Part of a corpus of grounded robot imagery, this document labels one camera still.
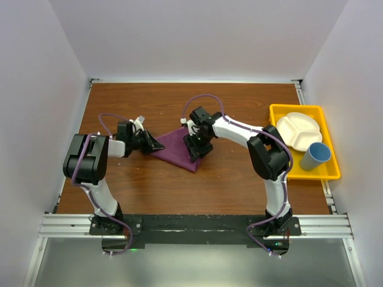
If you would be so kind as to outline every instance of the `white wall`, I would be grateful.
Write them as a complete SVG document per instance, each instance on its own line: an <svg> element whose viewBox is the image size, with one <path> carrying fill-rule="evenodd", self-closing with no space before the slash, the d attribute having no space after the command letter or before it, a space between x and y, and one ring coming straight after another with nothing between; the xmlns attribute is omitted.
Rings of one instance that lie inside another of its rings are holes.
<svg viewBox="0 0 383 287"><path fill-rule="evenodd" d="M50 0L89 77L301 79L346 0Z"/></svg>
<svg viewBox="0 0 383 287"><path fill-rule="evenodd" d="M86 76L47 0L0 9L0 286L21 286L52 211Z"/></svg>
<svg viewBox="0 0 383 287"><path fill-rule="evenodd" d="M348 212L369 286L382 286L383 2L349 0L303 81L324 108L342 178L331 188Z"/></svg>

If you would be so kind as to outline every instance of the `metal frame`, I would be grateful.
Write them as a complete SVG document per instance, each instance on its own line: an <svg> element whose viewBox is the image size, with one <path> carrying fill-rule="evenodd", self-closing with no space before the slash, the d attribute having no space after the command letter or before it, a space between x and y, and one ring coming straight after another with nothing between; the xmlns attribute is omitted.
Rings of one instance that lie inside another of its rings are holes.
<svg viewBox="0 0 383 287"><path fill-rule="evenodd" d="M90 80L93 83L102 82L99 79ZM300 81L292 81L301 105L305 105ZM301 236L291 236L292 239L343 239L345 251L351 266L356 285L366 286L362 268L356 254L351 225L347 215L338 215L334 199L327 181L322 181L323 192L332 215L294 215L299 218L302 229ZM90 215L75 214L45 214L38 233L35 249L24 281L24 287L35 285L41 261L47 246L48 238L123 238L123 236L91 236ZM270 236L269 239L279 239L280 236Z"/></svg>
<svg viewBox="0 0 383 287"><path fill-rule="evenodd" d="M197 84L197 83L214 83L214 84L291 84L290 80L278 80L276 81L274 78L255 78L253 80L206 80L206 79L180 79L180 80L137 80L137 79L129 79L129 78L122 78L122 79L97 79L92 78L90 79L91 84L97 84L97 83L191 83L191 84Z"/></svg>

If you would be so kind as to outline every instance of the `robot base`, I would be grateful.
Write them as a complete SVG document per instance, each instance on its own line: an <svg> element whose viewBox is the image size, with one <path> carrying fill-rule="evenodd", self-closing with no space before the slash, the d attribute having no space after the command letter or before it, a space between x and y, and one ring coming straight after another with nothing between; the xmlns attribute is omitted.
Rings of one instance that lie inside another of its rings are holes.
<svg viewBox="0 0 383 287"><path fill-rule="evenodd" d="M259 245L249 238L248 225L266 219L265 215L123 215L123 221L133 231L131 248L145 248L146 244L195 245ZM267 248L277 253L288 250L288 239L269 240L264 236L301 235L299 219L290 218L279 230L271 233L267 224L253 228L251 233ZM90 227L90 235L111 235L100 227ZM104 249L123 249L125 239L103 239Z"/></svg>

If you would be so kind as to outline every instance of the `yellow tray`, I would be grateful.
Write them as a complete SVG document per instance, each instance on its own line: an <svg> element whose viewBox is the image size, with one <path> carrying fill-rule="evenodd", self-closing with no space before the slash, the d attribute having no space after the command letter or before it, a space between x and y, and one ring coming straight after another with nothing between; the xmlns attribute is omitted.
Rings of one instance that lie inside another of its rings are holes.
<svg viewBox="0 0 383 287"><path fill-rule="evenodd" d="M302 159L304 152L296 151L292 148L289 148L294 158L294 166L291 172L287 175L288 179L339 179L341 177L341 171L339 170L338 163L336 162L336 157L331 144L329 130L326 126L326 121L324 120L324 115L322 108L320 106L306 106L306 105L279 105L272 104L270 105L270 122L273 126L276 125L278 120L287 115L289 112L301 112L305 115L312 117L320 126L321 133L323 136L322 142L326 144L331 149L331 159L316 167L310 172L306 172L300 168L299 162Z"/></svg>

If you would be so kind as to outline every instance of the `white plate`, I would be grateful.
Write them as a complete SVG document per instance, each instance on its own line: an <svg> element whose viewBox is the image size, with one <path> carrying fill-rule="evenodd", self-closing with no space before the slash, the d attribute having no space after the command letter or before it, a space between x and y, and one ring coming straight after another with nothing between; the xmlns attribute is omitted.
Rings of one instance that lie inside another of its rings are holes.
<svg viewBox="0 0 383 287"><path fill-rule="evenodd" d="M313 142L322 142L318 123L299 112L291 112L279 119L276 128L287 146L305 152Z"/></svg>

